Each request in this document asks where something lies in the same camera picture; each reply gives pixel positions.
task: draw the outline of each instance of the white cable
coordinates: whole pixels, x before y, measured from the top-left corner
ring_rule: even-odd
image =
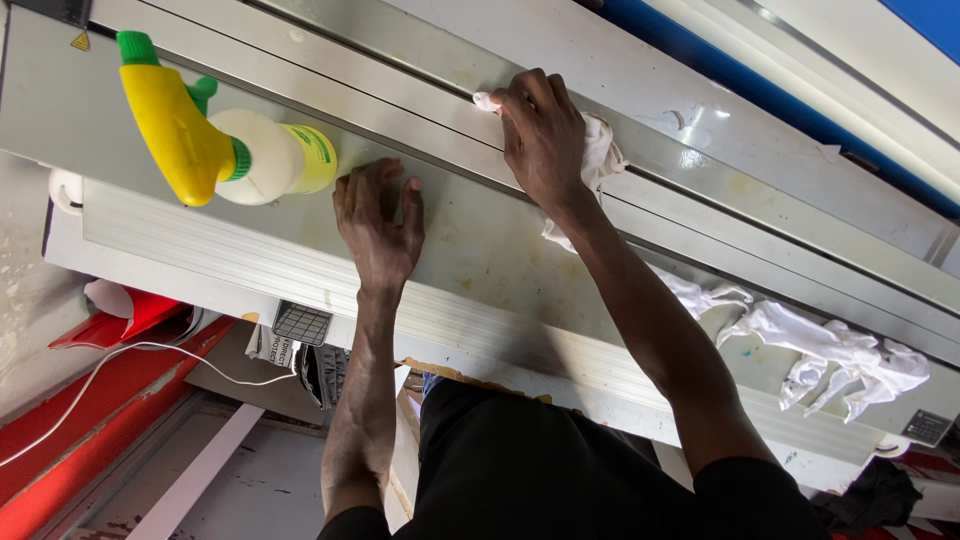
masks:
[[[74,343],[74,344],[71,344],[69,347],[67,347],[67,349],[69,349],[69,348],[71,348],[71,347],[76,347],[76,346],[79,346],[79,345],[91,345],[91,346],[94,346],[94,345],[92,345],[91,343]],[[250,382],[250,381],[248,381],[248,380],[237,380],[237,379],[234,379],[233,377],[231,377],[231,376],[227,375],[226,373],[220,371],[220,368],[218,368],[217,366],[211,364],[210,362],[206,361],[205,359],[201,358],[200,356],[194,355],[193,353],[190,353],[189,351],[185,351],[185,350],[181,349],[180,347],[176,347],[176,346],[174,346],[174,345],[164,345],[163,343],[154,343],[154,342],[152,342],[152,341],[140,341],[140,342],[138,342],[138,343],[133,343],[132,345],[127,345],[126,347],[121,347],[120,349],[117,349],[116,351],[113,351],[113,352],[110,353],[109,355],[104,356],[103,359],[101,359],[100,362],[97,364],[97,367],[93,368],[93,373],[90,374],[90,377],[86,378],[86,382],[84,383],[84,387],[80,389],[80,393],[77,394],[77,397],[73,399],[73,403],[70,404],[70,406],[66,409],[66,412],[63,413],[63,416],[60,417],[60,419],[56,422],[56,424],[54,424],[54,426],[53,426],[52,428],[50,428],[49,430],[47,430],[46,433],[43,433],[43,435],[42,435],[40,438],[38,438],[36,441],[34,441],[34,442],[30,443],[29,445],[27,445],[23,450],[21,450],[20,452],[17,452],[17,453],[14,454],[14,455],[11,455],[11,456],[8,457],[7,459],[4,459],[2,462],[0,462],[0,467],[3,467],[4,465],[10,463],[11,461],[13,461],[13,460],[17,459],[18,457],[24,455],[25,453],[29,452],[31,448],[33,448],[34,446],[36,446],[36,445],[40,444],[41,442],[43,442],[43,440],[46,439],[47,437],[49,437],[51,433],[53,433],[54,431],[56,431],[57,428],[60,427],[60,424],[63,423],[63,420],[66,419],[67,415],[69,415],[70,412],[73,410],[73,407],[75,407],[75,406],[77,405],[77,402],[78,402],[78,401],[80,400],[80,398],[84,395],[84,392],[86,392],[86,389],[87,389],[88,386],[90,385],[90,382],[93,380],[94,377],[96,377],[97,372],[100,371],[100,368],[103,367],[103,365],[104,365],[105,363],[107,363],[107,360],[113,358],[114,356],[119,355],[120,353],[123,353],[123,352],[126,351],[127,349],[131,349],[131,348],[136,347],[136,346],[138,346],[138,345],[154,345],[154,346],[156,346],[156,347],[163,347],[164,349],[176,349],[177,351],[180,351],[181,353],[184,353],[185,355],[193,356],[193,357],[196,358],[197,360],[199,360],[199,361],[203,362],[204,364],[212,367],[212,368],[213,368],[213,371],[215,371],[215,372],[219,373],[220,375],[224,376],[224,378],[226,378],[227,380],[229,380],[229,381],[231,381],[231,382],[236,382],[237,384],[249,384],[250,386],[263,386],[264,384],[270,384],[271,382],[277,382],[278,380],[281,380],[281,379],[289,379],[289,378],[291,378],[291,377],[296,377],[296,376],[297,376],[297,364],[296,364],[296,362],[295,362],[295,360],[294,360],[293,358],[290,359],[290,373],[288,373],[287,375],[282,375],[282,376],[280,376],[280,377],[274,377],[273,379],[264,380],[263,382]]]

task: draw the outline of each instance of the yellow spray bottle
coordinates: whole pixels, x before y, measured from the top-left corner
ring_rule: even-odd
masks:
[[[160,65],[142,32],[120,32],[117,43],[133,117],[160,172],[186,205],[205,205],[215,192],[234,203],[262,205],[285,193],[323,189],[333,180],[337,156],[317,130],[240,109],[207,120],[216,80],[185,85],[180,73]]]

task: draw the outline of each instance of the red panel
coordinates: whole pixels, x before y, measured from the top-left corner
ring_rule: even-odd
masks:
[[[205,356],[235,322],[233,318],[221,317],[181,346]],[[59,429],[6,467],[0,467],[0,501],[7,501],[0,507],[3,536],[27,538],[46,525],[186,392],[190,385],[183,378],[197,361],[179,351],[131,349],[107,362]],[[154,393],[137,398],[178,365],[169,382]],[[0,430],[0,458],[16,453],[53,426],[85,380],[86,376],[80,378],[4,426]],[[64,455],[86,437],[89,438],[83,444]],[[44,472],[58,460],[55,467]]]

